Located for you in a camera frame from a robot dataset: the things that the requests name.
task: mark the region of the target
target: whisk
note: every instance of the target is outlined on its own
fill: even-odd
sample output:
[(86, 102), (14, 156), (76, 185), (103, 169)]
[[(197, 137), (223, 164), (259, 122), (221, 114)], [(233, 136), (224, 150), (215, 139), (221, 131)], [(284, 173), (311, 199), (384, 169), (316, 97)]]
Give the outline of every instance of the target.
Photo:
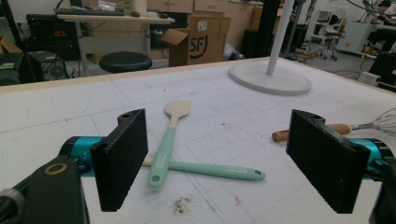
[(392, 108), (380, 115), (374, 121), (365, 124), (354, 124), (349, 126), (352, 131), (360, 129), (375, 129), (389, 135), (396, 136), (396, 108)]
[[(374, 129), (392, 136), (396, 136), (396, 108), (388, 110), (374, 121), (369, 123), (352, 125), (328, 124), (328, 126), (340, 134), (348, 134), (351, 131), (361, 129)], [(286, 141), (289, 137), (289, 130), (274, 132), (272, 137), (276, 142)]]

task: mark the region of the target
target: whisk wooden handle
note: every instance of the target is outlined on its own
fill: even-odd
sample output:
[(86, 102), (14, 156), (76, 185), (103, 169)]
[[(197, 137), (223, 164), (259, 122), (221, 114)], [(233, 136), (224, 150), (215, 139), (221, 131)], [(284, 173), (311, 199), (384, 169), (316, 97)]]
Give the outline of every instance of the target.
[[(330, 128), (332, 128), (333, 130), (335, 130), (340, 134), (350, 133), (350, 127), (346, 124), (328, 124), (327, 126), (329, 126)], [(276, 142), (287, 141), (289, 137), (289, 130), (274, 132), (272, 134), (272, 137)]]

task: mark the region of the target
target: black stool seat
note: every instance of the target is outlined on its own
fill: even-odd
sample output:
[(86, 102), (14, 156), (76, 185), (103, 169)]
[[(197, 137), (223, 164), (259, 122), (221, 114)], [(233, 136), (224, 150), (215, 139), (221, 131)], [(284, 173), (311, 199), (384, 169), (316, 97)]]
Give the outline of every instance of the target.
[(110, 73), (134, 72), (150, 69), (152, 60), (141, 53), (120, 51), (105, 55), (99, 66)]

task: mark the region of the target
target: office chair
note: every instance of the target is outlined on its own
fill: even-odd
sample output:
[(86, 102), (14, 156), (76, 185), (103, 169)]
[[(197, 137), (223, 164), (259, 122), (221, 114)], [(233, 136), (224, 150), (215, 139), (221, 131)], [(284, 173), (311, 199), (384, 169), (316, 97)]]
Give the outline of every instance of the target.
[(342, 37), (347, 20), (342, 19), (338, 30), (334, 29), (334, 25), (337, 22), (338, 22), (338, 17), (332, 15), (329, 24), (325, 26), (326, 39), (324, 40), (324, 42), (327, 42), (328, 44), (326, 48), (320, 48), (317, 53), (317, 56), (323, 58), (323, 60), (326, 60), (328, 54), (330, 53), (331, 54), (330, 58), (337, 61), (337, 50), (332, 45), (335, 44), (336, 40)]
[(119, 51), (105, 55), (99, 66), (110, 73), (134, 72), (150, 69), (152, 60), (141, 53)]

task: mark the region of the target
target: spoon handle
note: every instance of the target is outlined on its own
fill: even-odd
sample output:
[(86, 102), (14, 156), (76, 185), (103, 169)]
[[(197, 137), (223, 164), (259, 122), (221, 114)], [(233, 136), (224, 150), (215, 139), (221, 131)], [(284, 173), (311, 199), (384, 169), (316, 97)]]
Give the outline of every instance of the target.
[(168, 127), (165, 136), (161, 141), (148, 176), (148, 184), (152, 188), (158, 188), (163, 184), (169, 163), (172, 157), (172, 148), (175, 138), (175, 127)]
[(169, 169), (244, 180), (263, 180), (265, 178), (263, 171), (229, 165), (171, 161)]

